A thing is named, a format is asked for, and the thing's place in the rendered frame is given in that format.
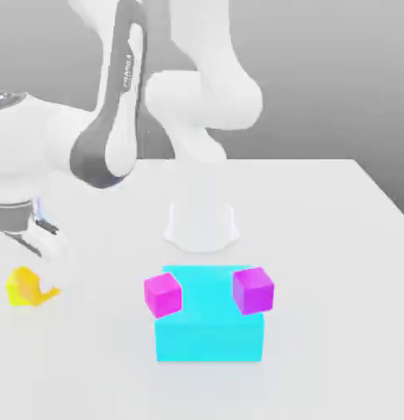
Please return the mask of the small magenta cube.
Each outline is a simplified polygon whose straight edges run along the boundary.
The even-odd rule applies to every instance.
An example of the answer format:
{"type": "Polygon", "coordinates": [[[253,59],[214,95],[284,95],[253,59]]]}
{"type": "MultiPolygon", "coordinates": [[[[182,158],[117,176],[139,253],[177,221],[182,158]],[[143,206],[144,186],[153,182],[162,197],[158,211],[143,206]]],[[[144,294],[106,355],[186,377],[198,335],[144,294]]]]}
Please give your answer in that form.
{"type": "Polygon", "coordinates": [[[143,283],[145,303],[158,319],[182,309],[182,288],[169,272],[148,278],[143,283]]]}

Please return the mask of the small purple cube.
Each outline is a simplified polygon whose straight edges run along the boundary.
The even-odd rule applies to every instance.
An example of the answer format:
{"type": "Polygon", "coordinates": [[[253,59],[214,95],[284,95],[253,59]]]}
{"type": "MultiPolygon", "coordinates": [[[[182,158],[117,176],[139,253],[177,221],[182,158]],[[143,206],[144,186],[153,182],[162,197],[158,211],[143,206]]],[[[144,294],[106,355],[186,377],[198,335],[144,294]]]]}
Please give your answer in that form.
{"type": "Polygon", "coordinates": [[[274,305],[275,284],[263,267],[233,274],[233,299],[242,315],[268,312],[274,305]]]}

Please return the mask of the small yellow cube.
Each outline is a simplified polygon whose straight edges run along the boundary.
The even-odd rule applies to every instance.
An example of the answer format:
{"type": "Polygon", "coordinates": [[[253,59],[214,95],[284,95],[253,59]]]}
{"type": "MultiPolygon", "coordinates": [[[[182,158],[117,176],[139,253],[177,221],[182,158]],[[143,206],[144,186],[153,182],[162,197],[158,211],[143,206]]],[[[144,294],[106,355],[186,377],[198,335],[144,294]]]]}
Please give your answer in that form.
{"type": "Polygon", "coordinates": [[[42,291],[40,277],[27,267],[18,267],[11,272],[6,290],[12,306],[38,307],[61,293],[56,287],[42,291]]]}

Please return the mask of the large cyan box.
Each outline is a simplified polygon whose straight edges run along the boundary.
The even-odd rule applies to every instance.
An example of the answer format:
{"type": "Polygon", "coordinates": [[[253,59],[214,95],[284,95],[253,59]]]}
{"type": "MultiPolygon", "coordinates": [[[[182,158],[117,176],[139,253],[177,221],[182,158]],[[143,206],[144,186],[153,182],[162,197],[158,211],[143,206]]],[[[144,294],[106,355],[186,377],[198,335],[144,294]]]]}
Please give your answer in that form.
{"type": "Polygon", "coordinates": [[[182,288],[182,309],[154,322],[159,362],[260,362],[264,316],[243,315],[233,274],[246,265],[165,265],[182,288]]]}

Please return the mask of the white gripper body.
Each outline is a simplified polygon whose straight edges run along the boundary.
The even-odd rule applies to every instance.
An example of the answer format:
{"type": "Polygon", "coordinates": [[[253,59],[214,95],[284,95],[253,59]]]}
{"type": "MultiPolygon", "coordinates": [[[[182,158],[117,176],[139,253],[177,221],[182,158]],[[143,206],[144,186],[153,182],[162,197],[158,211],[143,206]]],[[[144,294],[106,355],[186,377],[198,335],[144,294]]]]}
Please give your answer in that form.
{"type": "Polygon", "coordinates": [[[18,233],[0,231],[0,271],[27,267],[48,279],[71,279],[70,247],[62,234],[40,229],[18,233]]]}

